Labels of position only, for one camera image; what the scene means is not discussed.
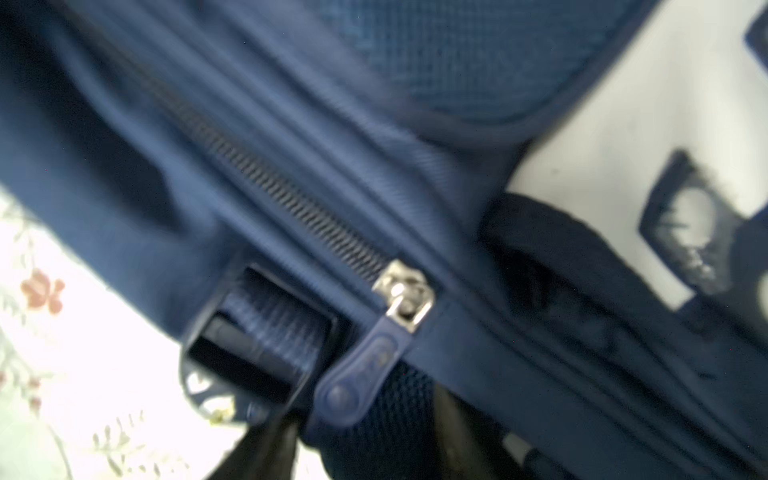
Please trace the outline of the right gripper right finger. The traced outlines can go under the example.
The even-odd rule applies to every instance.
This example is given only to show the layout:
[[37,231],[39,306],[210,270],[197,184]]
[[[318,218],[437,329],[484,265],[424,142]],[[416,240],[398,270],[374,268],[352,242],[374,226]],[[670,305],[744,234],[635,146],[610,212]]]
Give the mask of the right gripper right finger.
[[440,479],[526,479],[491,422],[441,385],[434,387]]

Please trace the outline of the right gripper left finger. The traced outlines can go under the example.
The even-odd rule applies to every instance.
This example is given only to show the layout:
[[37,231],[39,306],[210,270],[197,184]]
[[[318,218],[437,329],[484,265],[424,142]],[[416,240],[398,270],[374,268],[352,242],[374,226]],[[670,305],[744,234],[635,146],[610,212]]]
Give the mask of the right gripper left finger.
[[300,422],[285,416],[251,427],[207,476],[208,480],[288,480],[292,478]]

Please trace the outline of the navy blue student backpack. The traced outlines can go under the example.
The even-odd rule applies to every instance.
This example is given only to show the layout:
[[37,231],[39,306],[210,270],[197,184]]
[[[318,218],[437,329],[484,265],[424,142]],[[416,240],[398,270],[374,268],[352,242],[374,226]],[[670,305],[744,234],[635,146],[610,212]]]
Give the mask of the navy blue student backpack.
[[5,1],[1,181],[333,479],[767,475],[763,1]]

